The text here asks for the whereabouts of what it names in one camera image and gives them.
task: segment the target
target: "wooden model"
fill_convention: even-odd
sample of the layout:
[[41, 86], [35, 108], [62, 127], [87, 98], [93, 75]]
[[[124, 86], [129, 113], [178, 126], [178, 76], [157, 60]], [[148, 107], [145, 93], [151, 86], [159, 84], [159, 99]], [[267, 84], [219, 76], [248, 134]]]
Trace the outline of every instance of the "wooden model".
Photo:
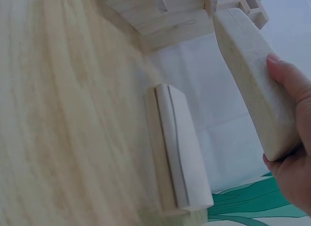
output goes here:
[[104, 0], [155, 49], [214, 32], [208, 14], [240, 8], [261, 29], [268, 21], [260, 0]]

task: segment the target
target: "hand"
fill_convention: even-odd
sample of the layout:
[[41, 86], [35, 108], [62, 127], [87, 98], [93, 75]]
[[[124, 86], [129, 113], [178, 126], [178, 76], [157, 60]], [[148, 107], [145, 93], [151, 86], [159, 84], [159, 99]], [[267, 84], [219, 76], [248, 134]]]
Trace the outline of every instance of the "hand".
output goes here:
[[268, 55], [267, 65], [271, 78], [296, 101], [296, 126], [303, 144], [283, 160], [270, 162], [265, 155], [263, 160], [285, 198], [311, 216], [311, 81], [275, 54]]

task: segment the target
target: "finger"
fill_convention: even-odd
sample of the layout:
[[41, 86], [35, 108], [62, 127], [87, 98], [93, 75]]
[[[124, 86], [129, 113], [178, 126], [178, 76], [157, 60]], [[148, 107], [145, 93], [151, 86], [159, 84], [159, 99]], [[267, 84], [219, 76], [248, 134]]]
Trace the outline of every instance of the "finger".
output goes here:
[[297, 102], [311, 97], [311, 81], [293, 64], [281, 61], [276, 54], [267, 57], [271, 78], [282, 84]]
[[263, 154], [262, 159], [263, 159], [263, 162], [265, 163], [265, 165], [267, 166], [267, 168], [269, 169], [269, 171], [271, 171], [273, 176], [276, 177], [277, 172], [278, 172], [282, 162], [281, 161], [273, 161], [273, 162], [269, 161], [265, 154]]

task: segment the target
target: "wooden piece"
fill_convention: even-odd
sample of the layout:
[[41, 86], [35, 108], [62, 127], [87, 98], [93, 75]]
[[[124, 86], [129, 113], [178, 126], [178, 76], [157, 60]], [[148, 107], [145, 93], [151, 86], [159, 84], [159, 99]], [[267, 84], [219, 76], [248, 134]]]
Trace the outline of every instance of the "wooden piece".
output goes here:
[[262, 27], [262, 7], [252, 11], [247, 0], [106, 0], [157, 50], [214, 32], [207, 15], [231, 6], [241, 8]]
[[219, 49], [240, 89], [267, 158], [287, 155], [299, 143], [294, 102], [268, 75], [273, 52], [251, 20], [239, 9], [219, 11], [214, 26]]
[[260, 0], [240, 0], [241, 4], [238, 8], [242, 9], [248, 17], [254, 22], [258, 29], [269, 21], [269, 17], [264, 10]]
[[178, 208], [211, 207], [214, 202], [186, 96], [165, 84], [155, 90]]
[[98, 0], [0, 0], [0, 225], [199, 226], [158, 210], [143, 95], [164, 81]]
[[213, 13], [217, 10], [218, 0], [206, 0], [205, 2], [205, 10], [209, 16], [212, 16]]
[[171, 179], [170, 166], [166, 155], [166, 144], [154, 87], [147, 89], [145, 105], [161, 210], [168, 215], [183, 214], [185, 211], [178, 209], [174, 194], [173, 180]]

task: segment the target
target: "fingernail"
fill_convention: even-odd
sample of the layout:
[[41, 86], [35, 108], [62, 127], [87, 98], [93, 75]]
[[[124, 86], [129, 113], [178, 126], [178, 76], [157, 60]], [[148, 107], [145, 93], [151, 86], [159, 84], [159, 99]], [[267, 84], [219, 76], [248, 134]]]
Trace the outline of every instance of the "fingernail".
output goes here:
[[281, 61], [282, 59], [276, 55], [275, 53], [271, 53], [268, 55], [267, 57], [268, 59], [272, 60], [272, 61], [275, 61], [275, 62], [278, 62], [278, 61]]

